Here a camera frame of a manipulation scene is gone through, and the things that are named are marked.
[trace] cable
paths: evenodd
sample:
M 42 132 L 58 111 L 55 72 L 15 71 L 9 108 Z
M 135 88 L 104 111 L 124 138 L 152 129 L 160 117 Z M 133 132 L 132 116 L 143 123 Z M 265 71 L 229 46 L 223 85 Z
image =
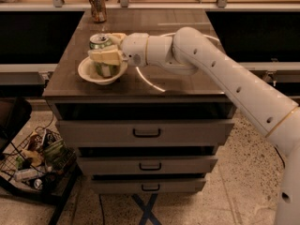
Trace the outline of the cable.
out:
M 105 225 L 104 209 L 103 209 L 103 203 L 100 194 L 99 194 L 99 203 L 100 203 L 101 213 L 102 213 L 102 225 Z
M 279 153 L 279 151 L 278 151 L 278 149 L 277 149 L 276 147 L 274 147 L 274 148 L 275 148 L 275 151 L 277 152 L 279 158 L 280 158 L 281 161 L 282 161 L 282 166 L 283 166 L 283 168 L 285 169 L 285 161 L 284 161 L 282 155 Z

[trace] cabinet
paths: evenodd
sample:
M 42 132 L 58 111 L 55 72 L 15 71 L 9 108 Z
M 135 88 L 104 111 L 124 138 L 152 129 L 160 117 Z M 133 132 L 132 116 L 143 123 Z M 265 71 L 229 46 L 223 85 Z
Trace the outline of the cabinet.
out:
M 87 56 L 90 36 L 99 30 L 162 35 L 188 23 L 212 35 L 205 12 L 108 12 L 110 19 L 97 27 L 85 12 L 43 94 L 61 136 L 75 148 L 78 165 L 97 193 L 202 190 L 233 127 L 235 110 L 205 74 L 129 67 L 118 81 L 101 86 L 83 81 L 77 67 Z

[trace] table top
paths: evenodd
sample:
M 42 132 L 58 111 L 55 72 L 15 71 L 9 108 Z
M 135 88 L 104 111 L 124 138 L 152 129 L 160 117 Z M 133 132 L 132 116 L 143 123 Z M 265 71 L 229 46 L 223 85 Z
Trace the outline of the table top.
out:
M 180 27 L 191 26 L 207 36 L 217 36 L 203 9 L 115 8 L 107 12 L 108 20 L 104 23 L 93 23 L 90 10 L 84 12 L 44 91 L 46 99 L 225 97 L 201 70 L 191 76 L 180 76 L 160 67 L 129 67 L 121 78 L 109 85 L 82 79 L 78 66 L 88 56 L 89 38 L 96 33 L 165 35 L 176 32 Z

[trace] green can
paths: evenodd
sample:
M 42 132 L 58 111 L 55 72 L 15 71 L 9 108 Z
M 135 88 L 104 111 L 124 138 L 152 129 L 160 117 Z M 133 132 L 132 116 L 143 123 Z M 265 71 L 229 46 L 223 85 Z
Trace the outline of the green can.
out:
M 111 39 L 106 34 L 94 34 L 90 37 L 90 49 L 103 49 L 113 45 Z

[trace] blue tape cross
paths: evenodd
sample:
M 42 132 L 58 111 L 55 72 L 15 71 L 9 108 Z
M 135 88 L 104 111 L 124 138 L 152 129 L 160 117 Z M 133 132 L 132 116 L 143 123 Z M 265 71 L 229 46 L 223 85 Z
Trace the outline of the blue tape cross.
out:
M 149 219 L 152 224 L 154 225 L 161 225 L 161 223 L 158 221 L 158 219 L 154 216 L 154 214 L 151 212 L 154 203 L 156 202 L 156 199 L 158 197 L 157 194 L 152 194 L 149 202 L 147 205 L 144 205 L 143 200 L 137 195 L 137 194 L 133 194 L 132 199 L 134 200 L 134 202 L 136 204 L 138 204 L 140 206 L 140 208 L 143 210 L 143 214 L 142 214 L 142 218 L 140 220 L 139 225 L 144 225 L 146 224 L 147 220 Z

